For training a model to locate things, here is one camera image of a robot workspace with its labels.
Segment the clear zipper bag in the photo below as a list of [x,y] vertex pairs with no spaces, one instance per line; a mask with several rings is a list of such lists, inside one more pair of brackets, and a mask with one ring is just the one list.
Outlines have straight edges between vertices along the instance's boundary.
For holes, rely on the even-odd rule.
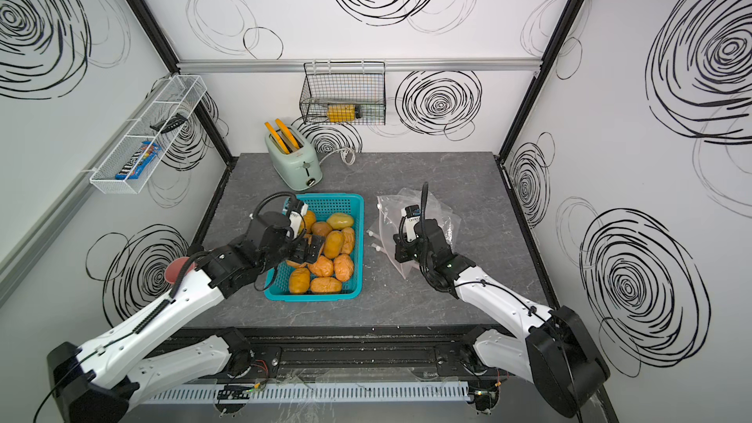
[[[405,208],[418,205],[420,201],[421,192],[410,188],[403,188],[398,194],[379,195],[376,202],[377,221],[367,231],[371,238],[367,242],[368,246],[386,256],[403,279],[409,278],[414,271],[419,270],[419,264],[416,260],[409,260],[403,264],[395,260],[397,245],[394,235],[399,231]],[[436,219],[444,231],[448,244],[452,248],[456,246],[459,228],[462,225],[461,217],[432,193],[428,194],[426,219]]]

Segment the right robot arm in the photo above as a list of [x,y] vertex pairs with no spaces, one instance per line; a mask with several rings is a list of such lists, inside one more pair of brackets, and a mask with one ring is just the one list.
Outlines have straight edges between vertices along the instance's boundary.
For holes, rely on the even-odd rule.
[[610,369],[581,317],[569,307],[551,309],[493,279],[476,262],[456,254],[435,219],[406,217],[399,223],[395,260],[415,260],[440,293],[481,309],[506,332],[481,332],[472,349],[486,367],[532,383],[564,417],[581,408],[610,377]]

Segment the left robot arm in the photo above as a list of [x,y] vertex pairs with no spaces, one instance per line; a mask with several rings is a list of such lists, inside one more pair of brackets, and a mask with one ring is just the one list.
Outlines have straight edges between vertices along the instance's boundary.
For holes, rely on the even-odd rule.
[[148,399],[194,379],[250,370],[254,353],[243,335],[226,329],[180,350],[151,356],[187,322],[254,284],[284,262],[314,262],[320,236],[299,229],[298,213],[254,215],[245,235],[189,257],[160,298],[102,335],[66,342],[47,362],[50,398],[66,422],[118,422]]

